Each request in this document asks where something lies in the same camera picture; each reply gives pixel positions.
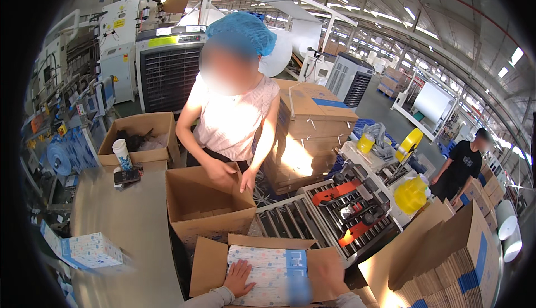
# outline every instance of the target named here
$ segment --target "blue roller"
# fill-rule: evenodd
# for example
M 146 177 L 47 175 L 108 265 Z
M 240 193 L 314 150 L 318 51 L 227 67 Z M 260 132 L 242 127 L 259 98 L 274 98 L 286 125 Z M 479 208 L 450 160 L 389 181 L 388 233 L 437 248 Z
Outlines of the blue roller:
M 54 171 L 63 176 L 69 176 L 72 171 L 69 154 L 63 145 L 56 139 L 52 139 L 47 148 L 47 159 Z

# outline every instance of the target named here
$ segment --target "black pants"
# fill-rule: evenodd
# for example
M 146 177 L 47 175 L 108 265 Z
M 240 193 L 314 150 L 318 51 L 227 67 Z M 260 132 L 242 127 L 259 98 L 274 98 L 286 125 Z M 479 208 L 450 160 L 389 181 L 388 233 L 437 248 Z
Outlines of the black pants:
M 448 199 L 451 201 L 456 193 L 460 190 L 460 186 L 454 177 L 447 172 L 444 172 L 436 184 L 430 186 L 430 191 L 437 196 L 441 202 Z
M 218 159 L 218 160 L 221 160 L 223 161 L 224 163 L 229 163 L 229 162 L 232 162 L 231 159 L 225 157 L 224 155 L 220 155 L 219 153 L 217 152 L 214 152 L 212 150 L 209 150 L 207 148 L 204 148 L 203 149 L 209 156 L 211 156 L 212 158 L 214 159 Z M 248 163 L 244 160 L 244 161 L 239 161 L 239 162 L 236 162 L 238 164 L 238 168 L 240 168 L 240 171 L 242 173 L 244 173 L 245 170 L 249 169 L 249 165 Z M 199 162 L 197 161 L 197 159 L 192 156 L 192 154 L 190 152 L 188 152 L 188 155 L 186 156 L 186 167 L 193 167 L 193 166 L 200 166 L 201 164 L 199 164 Z

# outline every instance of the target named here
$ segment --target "pallet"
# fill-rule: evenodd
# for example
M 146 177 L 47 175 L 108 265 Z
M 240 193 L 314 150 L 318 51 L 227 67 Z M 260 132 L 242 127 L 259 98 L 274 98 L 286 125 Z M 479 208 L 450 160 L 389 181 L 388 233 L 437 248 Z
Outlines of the pallet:
M 389 100 L 394 101 L 394 97 L 390 97 L 389 95 L 387 95 L 386 93 L 384 93 L 383 91 L 381 91 L 381 90 L 379 90 L 379 89 L 377 89 L 376 91 L 379 92 L 379 93 L 381 93 L 381 94 L 383 94 L 383 95 L 384 95 L 386 98 L 388 98 Z

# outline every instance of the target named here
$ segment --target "air cooler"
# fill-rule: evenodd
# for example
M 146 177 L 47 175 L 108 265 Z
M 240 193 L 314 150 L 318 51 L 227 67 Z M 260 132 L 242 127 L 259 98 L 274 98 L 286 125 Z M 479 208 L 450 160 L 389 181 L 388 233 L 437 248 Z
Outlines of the air cooler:
M 199 73 L 205 26 L 142 31 L 136 38 L 137 80 L 142 111 L 179 113 Z
M 355 108 L 361 101 L 373 72 L 366 62 L 339 52 L 326 87 L 349 108 Z

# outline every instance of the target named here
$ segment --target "black t-shirt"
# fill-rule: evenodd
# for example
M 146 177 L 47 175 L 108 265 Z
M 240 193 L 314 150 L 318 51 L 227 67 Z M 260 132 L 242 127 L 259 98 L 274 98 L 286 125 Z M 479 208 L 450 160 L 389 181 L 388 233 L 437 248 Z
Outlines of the black t-shirt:
M 478 179 L 480 167 L 482 167 L 482 156 L 479 151 L 473 152 L 470 147 L 470 142 L 460 141 L 450 151 L 449 157 L 452 163 L 447 168 L 448 173 L 460 187 L 462 187 L 467 178 L 472 176 Z

